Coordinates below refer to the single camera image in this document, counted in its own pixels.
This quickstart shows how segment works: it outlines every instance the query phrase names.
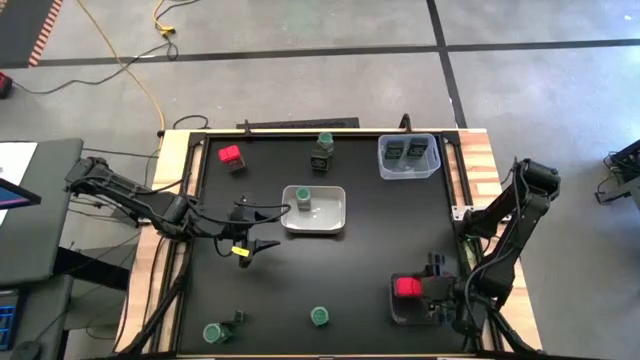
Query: red cube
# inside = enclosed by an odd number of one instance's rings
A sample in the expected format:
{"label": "red cube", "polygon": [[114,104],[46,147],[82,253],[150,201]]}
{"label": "red cube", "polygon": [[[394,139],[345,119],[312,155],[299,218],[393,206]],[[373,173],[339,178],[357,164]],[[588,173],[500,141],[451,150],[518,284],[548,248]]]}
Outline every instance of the red cube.
{"label": "red cube", "polygon": [[218,150],[218,158],[229,167],[229,171],[236,171],[244,167],[244,160],[237,145]]}
{"label": "red cube", "polygon": [[411,276],[397,278],[393,288],[396,297],[422,296],[422,282]]}

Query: clear plastic container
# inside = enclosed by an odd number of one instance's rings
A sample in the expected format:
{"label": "clear plastic container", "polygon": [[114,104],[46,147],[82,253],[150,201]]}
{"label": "clear plastic container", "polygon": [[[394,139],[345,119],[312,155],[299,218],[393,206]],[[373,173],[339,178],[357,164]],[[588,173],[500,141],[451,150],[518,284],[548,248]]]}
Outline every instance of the clear plastic container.
{"label": "clear plastic container", "polygon": [[[419,159],[407,157],[409,142],[414,138],[427,139],[427,151]],[[404,151],[400,159],[387,160],[384,153],[389,141],[403,141]],[[431,134],[382,135],[378,139],[378,167],[385,180],[425,179],[440,168],[440,154],[436,138]]]}

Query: concrete floor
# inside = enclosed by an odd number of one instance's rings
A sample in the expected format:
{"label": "concrete floor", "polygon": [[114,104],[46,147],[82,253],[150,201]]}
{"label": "concrete floor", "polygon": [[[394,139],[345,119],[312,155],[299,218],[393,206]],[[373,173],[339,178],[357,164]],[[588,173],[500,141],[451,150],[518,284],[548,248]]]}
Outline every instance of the concrete floor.
{"label": "concrete floor", "polygon": [[[447,44],[640,38],[633,1],[436,0]],[[161,43],[153,2],[87,0],[121,55]],[[174,9],[181,54],[328,47],[434,45],[423,0],[220,0]],[[43,59],[110,56],[74,1],[64,2]],[[630,201],[599,206],[601,159],[640,138],[640,48],[450,53],[469,127],[487,128],[500,174],[513,156],[559,169],[561,194],[523,253],[542,343],[549,353],[635,359],[640,323],[640,220]],[[31,89],[99,79],[115,66],[9,70]],[[203,114],[212,127],[250,121],[358,116],[363,127],[453,127],[436,53],[136,64],[169,126]],[[82,137],[86,146],[150,154],[158,120],[126,76],[48,96],[0,101],[0,140]],[[146,160],[105,156],[142,181]],[[63,244],[113,246],[131,229],[69,215]],[[68,359],[100,356],[109,341],[70,337]]]}

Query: yellow cable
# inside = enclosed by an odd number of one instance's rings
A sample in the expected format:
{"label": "yellow cable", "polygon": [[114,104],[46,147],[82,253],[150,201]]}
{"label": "yellow cable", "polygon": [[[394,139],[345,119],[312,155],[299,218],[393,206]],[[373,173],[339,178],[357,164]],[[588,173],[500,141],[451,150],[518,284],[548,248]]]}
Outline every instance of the yellow cable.
{"label": "yellow cable", "polygon": [[173,26],[164,26],[160,24],[160,21],[158,21],[158,10],[163,3],[164,0],[158,1],[156,7],[153,9],[153,14],[151,14],[151,17],[153,19],[153,22],[156,23],[156,25],[158,25],[158,27],[160,28],[160,34],[162,34],[162,36],[169,36],[170,34],[174,33],[176,29]]}
{"label": "yellow cable", "polygon": [[[138,86],[142,89],[142,91],[144,91],[144,93],[147,95],[149,100],[153,103],[153,106],[156,108],[156,111],[158,112],[158,117],[160,118],[160,130],[164,131],[167,127],[166,121],[164,119],[164,114],[160,109],[160,105],[158,105],[158,102],[156,101],[156,99],[153,97],[153,95],[151,95],[149,90],[142,84],[142,82],[140,82],[140,80],[138,80],[138,78],[129,70],[129,67],[125,66],[122,63],[122,61],[120,60],[120,57],[118,56],[118,53],[113,48],[113,45],[111,45],[111,42],[107,38],[107,35],[104,34],[104,32],[102,31],[102,28],[100,28],[100,25],[98,25],[98,22],[96,21],[96,19],[94,19],[93,16],[91,16],[91,13],[89,13],[89,10],[87,10],[87,8],[84,6],[84,4],[82,3],[82,0],[76,0],[76,1],[78,2],[78,5],[80,5],[80,7],[82,8],[82,11],[84,11],[84,13],[87,14],[89,19],[93,23],[93,25],[96,27],[96,29],[98,30],[98,32],[100,33],[104,41],[107,43],[107,46],[109,46],[109,49],[113,54],[113,57],[116,59],[120,67],[122,67],[122,69],[131,76],[131,78],[136,82],[136,84],[138,84]],[[160,138],[160,144],[158,145],[158,149],[160,149],[161,147],[162,147],[162,138]]]}

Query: monitor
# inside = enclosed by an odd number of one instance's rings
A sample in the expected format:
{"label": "monitor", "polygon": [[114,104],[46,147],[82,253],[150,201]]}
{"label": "monitor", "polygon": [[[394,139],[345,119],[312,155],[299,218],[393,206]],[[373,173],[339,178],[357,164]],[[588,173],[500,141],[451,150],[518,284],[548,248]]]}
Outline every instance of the monitor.
{"label": "monitor", "polygon": [[0,179],[0,210],[40,204],[40,196]]}

